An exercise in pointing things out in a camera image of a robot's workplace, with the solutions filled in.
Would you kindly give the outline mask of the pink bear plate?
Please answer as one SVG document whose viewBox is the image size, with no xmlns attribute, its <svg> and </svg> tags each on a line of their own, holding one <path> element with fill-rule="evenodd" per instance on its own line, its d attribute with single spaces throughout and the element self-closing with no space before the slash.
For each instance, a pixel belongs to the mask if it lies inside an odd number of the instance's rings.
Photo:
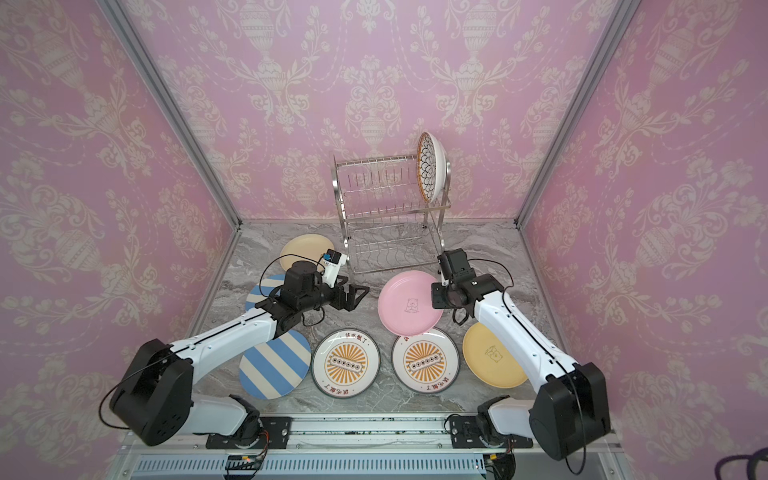
<svg viewBox="0 0 768 480">
<path fill-rule="evenodd" d="M 431 286 L 436 279 L 422 271 L 410 270 L 392 277 L 378 299 L 383 326 L 398 336 L 415 336 L 435 327 L 443 311 L 432 307 Z"/>
</svg>

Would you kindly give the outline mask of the sunburst pattern plate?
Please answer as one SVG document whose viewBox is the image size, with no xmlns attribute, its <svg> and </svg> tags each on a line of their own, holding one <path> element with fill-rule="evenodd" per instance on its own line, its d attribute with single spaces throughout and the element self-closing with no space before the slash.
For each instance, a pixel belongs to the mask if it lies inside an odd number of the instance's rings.
<svg viewBox="0 0 768 480">
<path fill-rule="evenodd" d="M 411 337 L 399 336 L 393 344 L 391 360 L 397 379 L 422 394 L 448 389 L 457 379 L 461 364 L 455 342 L 440 329 Z"/>
<path fill-rule="evenodd" d="M 380 349 L 372 336 L 362 330 L 341 329 L 317 346 L 310 373 L 325 395 L 349 399 L 374 384 L 380 367 Z"/>
</svg>

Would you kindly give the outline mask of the chrome wire dish rack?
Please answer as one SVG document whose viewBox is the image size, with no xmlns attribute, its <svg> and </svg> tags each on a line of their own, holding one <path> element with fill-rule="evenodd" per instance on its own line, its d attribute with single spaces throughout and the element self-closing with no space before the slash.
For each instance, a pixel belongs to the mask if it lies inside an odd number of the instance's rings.
<svg viewBox="0 0 768 480">
<path fill-rule="evenodd" d="M 437 263 L 442 225 L 451 207 L 451 165 L 438 176 L 437 197 L 425 200 L 415 154 L 364 159 L 332 157 L 331 180 L 349 265 L 358 275 Z"/>
</svg>

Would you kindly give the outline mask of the petal pattern plate orange rim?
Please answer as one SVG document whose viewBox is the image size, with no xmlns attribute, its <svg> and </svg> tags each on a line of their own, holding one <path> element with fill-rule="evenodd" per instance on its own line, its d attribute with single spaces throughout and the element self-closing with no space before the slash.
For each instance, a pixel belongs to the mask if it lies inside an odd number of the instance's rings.
<svg viewBox="0 0 768 480">
<path fill-rule="evenodd" d="M 418 184 L 425 202 L 434 203 L 443 190 L 448 161 L 443 144 L 430 132 L 423 132 L 418 141 Z"/>
</svg>

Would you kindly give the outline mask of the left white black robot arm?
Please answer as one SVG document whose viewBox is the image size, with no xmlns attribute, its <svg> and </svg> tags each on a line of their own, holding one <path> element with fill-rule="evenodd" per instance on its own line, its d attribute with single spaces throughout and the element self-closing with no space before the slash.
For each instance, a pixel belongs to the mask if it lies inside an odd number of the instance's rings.
<svg viewBox="0 0 768 480">
<path fill-rule="evenodd" d="M 152 339 L 136 352 L 123 378 L 99 407 L 108 409 L 150 447 L 176 435 L 218 435 L 239 448 L 265 436 L 259 411 L 238 395 L 198 395 L 194 385 L 248 349 L 288 333 L 309 311 L 355 310 L 369 293 L 340 275 L 347 258 L 295 262 L 282 285 L 235 319 L 195 336 Z"/>
</svg>

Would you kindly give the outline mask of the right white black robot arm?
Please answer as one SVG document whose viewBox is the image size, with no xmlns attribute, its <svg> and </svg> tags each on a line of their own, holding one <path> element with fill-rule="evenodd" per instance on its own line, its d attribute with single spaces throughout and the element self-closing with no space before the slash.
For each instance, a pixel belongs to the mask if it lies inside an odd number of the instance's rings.
<svg viewBox="0 0 768 480">
<path fill-rule="evenodd" d="M 488 328 L 536 393 L 531 407 L 509 396 L 478 407 L 476 424 L 487 444 L 528 438 L 563 460 L 611 432 L 607 382 L 595 364 L 578 363 L 550 341 L 493 275 L 475 272 L 464 250 L 445 250 L 438 263 L 441 280 L 431 285 L 432 307 L 463 310 Z"/>
</svg>

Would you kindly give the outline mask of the cream plate back left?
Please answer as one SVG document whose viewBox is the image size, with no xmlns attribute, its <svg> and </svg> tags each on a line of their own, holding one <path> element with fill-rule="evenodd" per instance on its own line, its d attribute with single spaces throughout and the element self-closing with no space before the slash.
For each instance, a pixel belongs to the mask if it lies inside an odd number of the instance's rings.
<svg viewBox="0 0 768 480">
<path fill-rule="evenodd" d="M 282 249 L 279 259 L 284 271 L 304 258 L 316 262 L 329 249 L 335 249 L 330 239 L 319 234 L 304 234 L 291 239 Z"/>
</svg>

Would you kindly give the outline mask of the yellow plate right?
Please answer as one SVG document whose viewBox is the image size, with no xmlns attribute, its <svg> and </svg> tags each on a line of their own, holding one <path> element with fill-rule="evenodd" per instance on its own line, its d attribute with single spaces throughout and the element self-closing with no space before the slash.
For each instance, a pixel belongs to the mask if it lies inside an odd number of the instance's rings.
<svg viewBox="0 0 768 480">
<path fill-rule="evenodd" d="M 466 332 L 462 353 L 471 372 L 496 388 L 515 388 L 528 378 L 502 342 L 484 325 L 476 323 Z"/>
</svg>

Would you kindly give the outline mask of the blue striped plate rear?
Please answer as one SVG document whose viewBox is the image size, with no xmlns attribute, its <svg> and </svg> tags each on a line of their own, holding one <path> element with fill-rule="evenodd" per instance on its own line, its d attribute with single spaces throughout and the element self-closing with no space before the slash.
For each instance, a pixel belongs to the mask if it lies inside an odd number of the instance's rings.
<svg viewBox="0 0 768 480">
<path fill-rule="evenodd" d="M 263 301 L 275 288 L 282 286 L 284 279 L 284 274 L 272 275 L 262 279 L 260 284 L 254 286 L 246 296 L 245 310 L 250 310 L 257 303 Z"/>
</svg>

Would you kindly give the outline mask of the blue striped plate front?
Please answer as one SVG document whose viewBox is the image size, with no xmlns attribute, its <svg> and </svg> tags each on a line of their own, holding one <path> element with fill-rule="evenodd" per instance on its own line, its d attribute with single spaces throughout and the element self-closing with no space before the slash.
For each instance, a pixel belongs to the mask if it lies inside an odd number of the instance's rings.
<svg viewBox="0 0 768 480">
<path fill-rule="evenodd" d="M 284 397 L 302 383 L 309 372 L 311 357 L 307 338 L 291 330 L 245 351 L 239 363 L 241 386 L 256 399 Z"/>
</svg>

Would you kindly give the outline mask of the black object bottom right corner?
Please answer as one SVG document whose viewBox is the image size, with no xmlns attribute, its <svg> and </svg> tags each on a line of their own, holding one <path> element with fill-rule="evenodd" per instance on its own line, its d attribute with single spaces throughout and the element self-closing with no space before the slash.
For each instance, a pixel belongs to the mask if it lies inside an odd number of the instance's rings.
<svg viewBox="0 0 768 480">
<path fill-rule="evenodd" d="M 724 469 L 736 463 L 743 466 L 745 479 L 757 480 L 760 465 L 767 462 L 767 452 L 768 448 L 764 447 L 751 454 L 736 454 L 723 457 L 714 465 L 714 477 L 716 480 L 723 480 Z"/>
</svg>

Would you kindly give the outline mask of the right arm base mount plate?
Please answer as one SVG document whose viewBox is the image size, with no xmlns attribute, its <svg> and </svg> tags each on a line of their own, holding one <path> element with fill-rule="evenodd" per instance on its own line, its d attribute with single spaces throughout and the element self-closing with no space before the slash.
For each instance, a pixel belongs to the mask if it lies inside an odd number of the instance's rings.
<svg viewBox="0 0 768 480">
<path fill-rule="evenodd" d="M 451 437 L 454 449 L 501 448 L 504 450 L 530 449 L 533 440 L 518 435 L 484 433 L 475 415 L 450 414 L 443 425 Z"/>
</svg>

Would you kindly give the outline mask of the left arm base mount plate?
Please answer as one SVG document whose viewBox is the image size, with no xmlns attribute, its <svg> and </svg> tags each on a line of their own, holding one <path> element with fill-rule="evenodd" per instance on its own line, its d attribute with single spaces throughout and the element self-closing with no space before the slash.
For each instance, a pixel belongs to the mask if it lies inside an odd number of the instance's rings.
<svg viewBox="0 0 768 480">
<path fill-rule="evenodd" d="M 291 435 L 293 418 L 290 416 L 267 416 L 260 418 L 258 431 L 250 439 L 236 439 L 234 436 L 211 434 L 207 437 L 208 450 L 255 449 L 268 451 L 285 450 Z"/>
</svg>

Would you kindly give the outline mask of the aluminium front rail frame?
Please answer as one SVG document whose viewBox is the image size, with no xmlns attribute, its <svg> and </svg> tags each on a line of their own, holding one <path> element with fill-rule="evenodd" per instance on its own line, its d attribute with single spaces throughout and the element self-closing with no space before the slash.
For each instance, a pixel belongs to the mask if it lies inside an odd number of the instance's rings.
<svg viewBox="0 0 768 480">
<path fill-rule="evenodd" d="M 287 414 L 285 450 L 208 450 L 208 436 L 176 436 L 157 446 L 128 434 L 110 479 L 630 479 L 610 434 L 565 460 L 530 449 L 454 449 L 450 414 Z"/>
</svg>

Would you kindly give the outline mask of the aluminium corner post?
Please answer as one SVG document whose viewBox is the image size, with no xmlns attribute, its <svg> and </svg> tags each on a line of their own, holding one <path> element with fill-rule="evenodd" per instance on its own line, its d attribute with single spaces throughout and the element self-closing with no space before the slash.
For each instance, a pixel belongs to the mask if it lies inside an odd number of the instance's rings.
<svg viewBox="0 0 768 480">
<path fill-rule="evenodd" d="M 558 158 L 564 152 L 581 117 L 589 106 L 590 100 L 640 4 L 640 0 L 618 1 L 609 17 L 605 30 L 586 64 L 584 75 L 555 132 L 553 141 L 533 178 L 519 215 L 515 219 L 515 224 L 520 231 L 523 231 L 530 222 L 533 211 L 554 173 Z"/>
<path fill-rule="evenodd" d="M 213 196 L 230 225 L 239 230 L 242 219 L 231 198 L 207 159 L 202 143 L 196 138 L 191 124 L 184 117 L 180 104 L 175 100 L 164 80 L 157 62 L 129 19 L 127 9 L 119 1 L 97 0 L 107 22 L 131 59 L 148 91 L 157 103 L 166 121 L 176 134 L 180 144 L 190 156 L 193 165 Z"/>
</svg>

